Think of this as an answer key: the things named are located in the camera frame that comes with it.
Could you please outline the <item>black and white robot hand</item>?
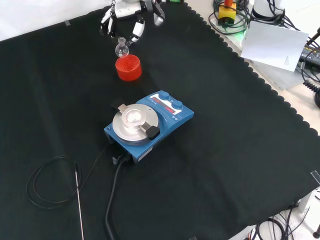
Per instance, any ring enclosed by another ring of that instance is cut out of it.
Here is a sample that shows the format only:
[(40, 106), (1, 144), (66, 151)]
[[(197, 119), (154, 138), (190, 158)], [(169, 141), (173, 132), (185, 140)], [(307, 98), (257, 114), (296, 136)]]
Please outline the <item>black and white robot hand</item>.
[(136, 18), (132, 34), (129, 40), (126, 41), (126, 45), (130, 46), (138, 42), (144, 32), (145, 21), (142, 17), (144, 12), (153, 14), (153, 21), (156, 26), (162, 25), (165, 21), (165, 13), (160, 3), (160, 0), (113, 0), (100, 22), (100, 32), (103, 35), (114, 38), (119, 20)]

